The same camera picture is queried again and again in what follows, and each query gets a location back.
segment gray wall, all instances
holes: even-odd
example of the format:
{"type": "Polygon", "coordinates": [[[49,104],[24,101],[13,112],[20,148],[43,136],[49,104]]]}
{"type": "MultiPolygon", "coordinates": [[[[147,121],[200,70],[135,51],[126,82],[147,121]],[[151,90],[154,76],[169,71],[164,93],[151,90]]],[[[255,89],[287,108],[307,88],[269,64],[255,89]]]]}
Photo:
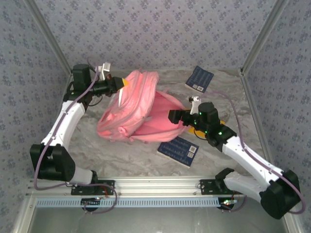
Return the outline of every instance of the gray wall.
{"type": "Polygon", "coordinates": [[[247,77],[275,164],[299,176],[311,232],[310,0],[290,1],[247,77]]]}
{"type": "Polygon", "coordinates": [[[20,0],[0,1],[0,232],[9,232],[33,177],[29,148],[57,117],[67,82],[20,0]]]}
{"type": "Polygon", "coordinates": [[[70,65],[241,67],[275,0],[36,0],[70,65]]]}

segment white label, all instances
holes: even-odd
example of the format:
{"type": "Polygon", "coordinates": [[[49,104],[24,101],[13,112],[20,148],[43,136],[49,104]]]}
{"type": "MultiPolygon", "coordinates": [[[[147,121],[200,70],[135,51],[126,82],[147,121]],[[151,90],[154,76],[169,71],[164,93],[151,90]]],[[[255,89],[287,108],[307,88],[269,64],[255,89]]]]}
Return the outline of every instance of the white label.
{"type": "Polygon", "coordinates": [[[198,88],[197,88],[199,91],[203,91],[203,87],[201,87],[201,86],[198,86],[198,88]]]}
{"type": "Polygon", "coordinates": [[[192,153],[195,153],[195,151],[196,151],[196,147],[191,146],[191,147],[190,147],[190,149],[189,149],[189,151],[190,151],[190,152],[192,152],[192,153]]]}
{"type": "Polygon", "coordinates": [[[187,156],[188,156],[189,158],[193,158],[193,155],[194,155],[193,153],[188,152],[188,155],[187,155],[187,156]]]}

